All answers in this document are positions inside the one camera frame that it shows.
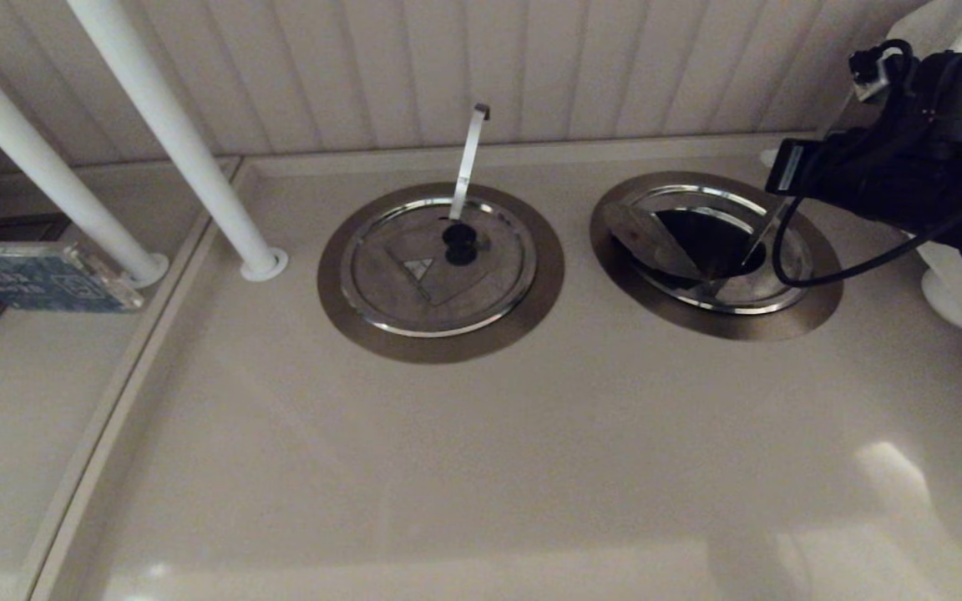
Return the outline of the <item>steel lid with black knob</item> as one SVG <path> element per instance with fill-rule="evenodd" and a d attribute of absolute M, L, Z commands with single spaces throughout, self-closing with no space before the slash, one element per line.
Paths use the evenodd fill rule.
<path fill-rule="evenodd" d="M 599 216 L 652 288 L 702 311 L 764 316 L 807 294 L 772 270 L 775 230 L 741 266 L 749 236 L 776 206 L 771 195 L 735 179 L 668 172 L 612 188 Z"/>
<path fill-rule="evenodd" d="M 378 330 L 412 338 L 453 337 L 504 318 L 537 275 L 537 242 L 526 222 L 491 200 L 466 203 L 454 242 L 452 199 L 397 200 L 347 237 L 339 260 L 348 305 Z"/>

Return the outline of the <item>white covered appliance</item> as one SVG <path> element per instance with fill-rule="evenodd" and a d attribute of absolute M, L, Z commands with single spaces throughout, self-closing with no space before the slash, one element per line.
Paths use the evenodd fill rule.
<path fill-rule="evenodd" d="M 925 300 L 940 318 L 962 330 L 962 258 L 955 250 L 927 244 L 919 255 L 927 264 L 921 278 Z"/>

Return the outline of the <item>brown round well rim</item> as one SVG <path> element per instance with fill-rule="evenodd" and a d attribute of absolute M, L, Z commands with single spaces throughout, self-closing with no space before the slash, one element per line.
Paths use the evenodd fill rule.
<path fill-rule="evenodd" d="M 318 296 L 326 316 L 341 334 L 356 345 L 379 356 L 408 364 L 457 364 L 514 345 L 533 331 L 556 304 L 565 281 L 565 253 L 556 231 L 538 210 L 497 188 L 474 186 L 467 194 L 467 202 L 491 200 L 511 209 L 526 222 L 537 242 L 537 275 L 534 283 L 527 296 L 504 318 L 481 330 L 458 336 L 412 338 L 378 330 L 348 305 L 337 268 L 347 246 L 347 237 L 378 210 L 389 208 L 394 201 L 417 198 L 423 194 L 445 194 L 452 199 L 453 185 L 434 182 L 394 190 L 367 203 L 339 225 L 326 244 L 317 267 Z M 461 235 L 471 236 L 473 230 L 459 229 L 458 221 L 452 221 L 452 227 L 444 232 L 444 239 L 454 242 Z"/>
<path fill-rule="evenodd" d="M 599 216 L 600 202 L 611 190 L 612 188 L 600 198 L 590 217 L 593 254 L 610 280 L 646 311 L 687 330 L 728 340 L 792 339 L 816 330 L 836 311 L 843 296 L 843 286 L 840 284 L 824 285 L 817 289 L 798 288 L 806 290 L 807 294 L 795 306 L 764 316 L 733 316 L 702 311 L 661 293 L 648 285 L 631 267 L 629 251 L 622 250 L 602 225 Z M 818 270 L 834 267 L 838 263 L 832 245 L 802 216 L 792 220 L 782 248 L 772 245 L 772 253 L 775 252 L 780 255 L 783 269 L 792 276 L 813 276 Z"/>

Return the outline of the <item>white slanted pole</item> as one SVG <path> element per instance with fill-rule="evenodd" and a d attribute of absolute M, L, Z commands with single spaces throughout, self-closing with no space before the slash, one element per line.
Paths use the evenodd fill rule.
<path fill-rule="evenodd" d="M 167 274 L 167 256 L 141 246 L 24 117 L 0 87 L 0 150 L 101 250 L 118 263 L 134 288 Z"/>
<path fill-rule="evenodd" d="M 119 0 L 66 0 L 145 124 L 240 257 L 241 277 L 268 281 L 289 266 L 257 228 Z"/>

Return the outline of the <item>blue sign in acrylic holder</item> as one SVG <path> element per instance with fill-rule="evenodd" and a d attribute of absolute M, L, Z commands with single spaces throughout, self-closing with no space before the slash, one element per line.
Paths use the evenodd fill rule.
<path fill-rule="evenodd" d="M 78 242 L 0 242 L 0 301 L 17 311 L 133 313 L 144 297 Z"/>

